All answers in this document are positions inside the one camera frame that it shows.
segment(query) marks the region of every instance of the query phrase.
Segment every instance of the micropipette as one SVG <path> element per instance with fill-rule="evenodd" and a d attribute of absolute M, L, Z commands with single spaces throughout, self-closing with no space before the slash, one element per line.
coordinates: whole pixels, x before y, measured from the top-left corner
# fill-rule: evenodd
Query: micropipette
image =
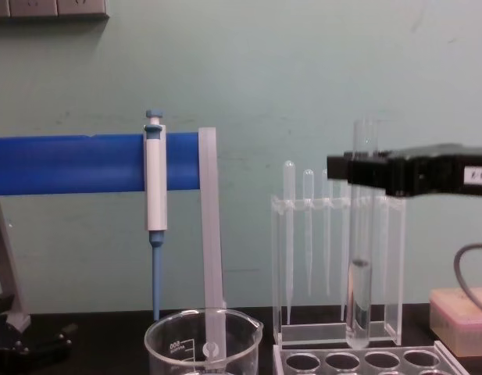
<path fill-rule="evenodd" d="M 322 172 L 322 198 L 324 199 L 324 267 L 326 270 L 326 295 L 329 298 L 330 289 L 330 265 L 331 265 L 331 204 L 333 201 L 332 181 L 327 180 L 327 170 Z"/>
<path fill-rule="evenodd" d="M 303 199 L 305 200 L 305 261 L 308 293 L 312 294 L 312 206 L 313 206 L 313 171 L 303 172 Z"/>
<path fill-rule="evenodd" d="M 166 218 L 166 127 L 160 123 L 162 112 L 147 111 L 150 124 L 145 126 L 145 192 L 147 229 L 152 246 L 152 300 L 154 319 L 159 319 L 161 288 L 161 247 Z"/>
<path fill-rule="evenodd" d="M 284 164 L 284 201 L 286 202 L 286 303 L 287 324 L 291 321 L 293 299 L 293 262 L 295 253 L 294 205 L 296 199 L 295 164 L 288 160 Z"/>

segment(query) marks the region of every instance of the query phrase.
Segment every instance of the glass beaker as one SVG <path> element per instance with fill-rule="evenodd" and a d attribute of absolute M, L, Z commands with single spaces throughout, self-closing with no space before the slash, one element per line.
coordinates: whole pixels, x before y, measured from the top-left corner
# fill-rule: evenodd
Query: glass beaker
<path fill-rule="evenodd" d="M 256 375 L 263 324 L 229 309 L 186 310 L 145 334 L 151 375 Z"/>

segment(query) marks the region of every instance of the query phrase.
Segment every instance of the pink box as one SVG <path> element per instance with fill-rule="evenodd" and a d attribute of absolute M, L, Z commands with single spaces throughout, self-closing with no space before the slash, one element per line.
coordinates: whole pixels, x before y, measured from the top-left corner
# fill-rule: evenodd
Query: pink box
<path fill-rule="evenodd" d="M 472 291 L 482 301 L 482 287 Z M 430 327 L 458 357 L 482 356 L 482 311 L 461 289 L 432 290 Z"/>

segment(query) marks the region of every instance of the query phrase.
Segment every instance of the transfer pipette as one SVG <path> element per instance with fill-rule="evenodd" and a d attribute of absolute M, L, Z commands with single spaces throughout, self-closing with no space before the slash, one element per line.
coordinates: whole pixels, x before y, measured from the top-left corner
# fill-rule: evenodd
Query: transfer pipette
<path fill-rule="evenodd" d="M 313 206 L 313 171 L 303 172 L 303 199 L 305 200 L 305 262 L 309 295 L 312 294 L 312 206 Z"/>
<path fill-rule="evenodd" d="M 295 253 L 294 205 L 296 199 L 295 164 L 288 160 L 284 164 L 284 201 L 286 202 L 286 303 L 287 325 L 291 321 L 293 300 L 293 262 Z"/>
<path fill-rule="evenodd" d="M 341 182 L 340 196 L 342 204 L 347 205 L 350 201 L 350 187 L 346 181 Z M 345 303 L 347 301 L 349 230 L 350 213 L 348 209 L 343 209 L 341 216 L 341 321 L 345 319 Z"/>
<path fill-rule="evenodd" d="M 387 259 L 388 259 L 388 223 L 390 222 L 390 207 L 388 205 L 388 197 L 382 197 L 378 200 L 380 204 L 380 220 L 379 223 L 380 227 L 380 243 L 378 245 L 378 252 L 380 258 L 380 267 L 381 271 L 380 274 L 383 276 L 383 294 L 382 294 L 382 301 L 383 303 L 387 303 Z"/>
<path fill-rule="evenodd" d="M 322 198 L 324 199 L 324 268 L 326 270 L 326 295 L 329 298 L 330 289 L 330 265 L 331 265 L 331 204 L 333 201 L 333 182 L 327 180 L 327 170 L 322 172 Z"/>

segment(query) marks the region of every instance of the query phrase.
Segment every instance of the blue horizontal bar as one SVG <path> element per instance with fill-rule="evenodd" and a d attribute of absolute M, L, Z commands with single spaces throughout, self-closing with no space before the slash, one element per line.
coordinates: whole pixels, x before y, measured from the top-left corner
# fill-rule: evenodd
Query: blue horizontal bar
<path fill-rule="evenodd" d="M 141 134 L 0 138 L 0 195 L 143 191 Z M 168 190 L 199 189 L 197 133 L 166 135 Z"/>

